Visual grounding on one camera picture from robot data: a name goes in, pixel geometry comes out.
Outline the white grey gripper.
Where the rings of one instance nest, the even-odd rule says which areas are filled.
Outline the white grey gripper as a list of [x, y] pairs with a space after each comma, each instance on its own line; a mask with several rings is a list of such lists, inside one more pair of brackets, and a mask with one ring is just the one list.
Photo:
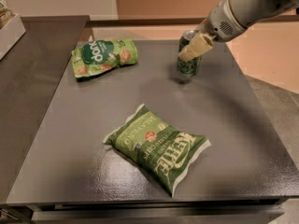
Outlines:
[[236, 19], [230, 0], [222, 0], [209, 12], [206, 22], [196, 28], [196, 34], [190, 43], [178, 54], [183, 62], [197, 58], [213, 48], [216, 42], [229, 42], [246, 32], [246, 28]]

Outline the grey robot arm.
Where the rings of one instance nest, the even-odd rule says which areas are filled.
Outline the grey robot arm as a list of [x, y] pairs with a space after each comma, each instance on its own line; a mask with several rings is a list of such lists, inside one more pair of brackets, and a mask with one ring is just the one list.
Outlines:
[[299, 0], [222, 0], [196, 27], [196, 34], [178, 54], [187, 62], [209, 52], [215, 42], [228, 42], [258, 21], [298, 7]]

